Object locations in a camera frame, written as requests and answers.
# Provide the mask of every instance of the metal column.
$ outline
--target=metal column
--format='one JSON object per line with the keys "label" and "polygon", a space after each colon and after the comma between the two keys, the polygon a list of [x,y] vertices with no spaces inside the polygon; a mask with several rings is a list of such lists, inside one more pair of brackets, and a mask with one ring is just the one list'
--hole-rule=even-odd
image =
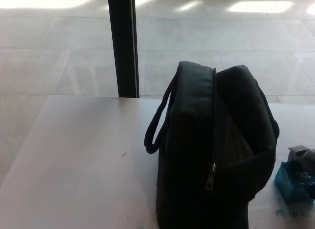
{"label": "metal column", "polygon": [[139,97],[135,0],[108,0],[119,97]]}

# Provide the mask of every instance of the table surface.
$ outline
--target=table surface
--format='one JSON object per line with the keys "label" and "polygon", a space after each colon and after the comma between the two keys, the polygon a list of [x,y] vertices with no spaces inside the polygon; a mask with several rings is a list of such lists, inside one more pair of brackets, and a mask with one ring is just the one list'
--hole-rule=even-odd
{"label": "table surface", "polygon": [[[158,154],[143,146],[160,100],[50,96],[0,189],[2,229],[157,229]],[[271,105],[287,148],[315,147],[315,106]],[[251,229],[311,229],[312,204],[286,205],[270,178]]]}

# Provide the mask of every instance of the teal packet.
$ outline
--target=teal packet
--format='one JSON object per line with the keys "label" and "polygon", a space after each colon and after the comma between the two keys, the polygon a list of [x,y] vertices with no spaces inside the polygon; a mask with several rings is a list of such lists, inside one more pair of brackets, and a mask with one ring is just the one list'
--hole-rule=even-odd
{"label": "teal packet", "polygon": [[293,161],[284,161],[275,176],[275,184],[286,203],[313,201],[315,199],[315,177],[301,172]]}

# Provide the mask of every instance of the fabric strap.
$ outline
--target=fabric strap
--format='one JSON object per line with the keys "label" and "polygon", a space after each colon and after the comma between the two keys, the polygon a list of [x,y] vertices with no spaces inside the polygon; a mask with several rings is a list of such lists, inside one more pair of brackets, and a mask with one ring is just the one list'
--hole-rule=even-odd
{"label": "fabric strap", "polygon": [[177,87],[177,78],[178,78],[178,71],[176,72],[175,76],[173,77],[171,83],[168,85],[168,88],[166,89],[166,92],[163,96],[162,102],[159,105],[157,112],[155,113],[144,138],[144,146],[146,147],[146,151],[149,154],[153,154],[155,153],[160,145],[161,142],[163,140],[163,137],[166,134],[167,128],[168,128],[168,124],[169,124],[169,118],[166,117],[165,122],[163,123],[157,138],[155,140],[155,142],[153,143],[153,137],[156,133],[157,127],[158,127],[158,122],[161,118],[161,115],[163,113],[163,110],[165,109],[165,106],[167,104],[168,101],[168,97],[169,95],[175,91],[176,87]]}

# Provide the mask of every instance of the tiled floor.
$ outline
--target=tiled floor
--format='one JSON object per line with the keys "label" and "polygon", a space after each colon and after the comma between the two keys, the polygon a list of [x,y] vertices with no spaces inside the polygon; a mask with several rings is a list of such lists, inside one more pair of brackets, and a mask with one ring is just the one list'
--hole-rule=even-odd
{"label": "tiled floor", "polygon": [[[136,0],[140,93],[177,63],[245,64],[269,102],[315,104],[315,0]],[[47,95],[117,95],[107,0],[0,0],[0,185]]]}

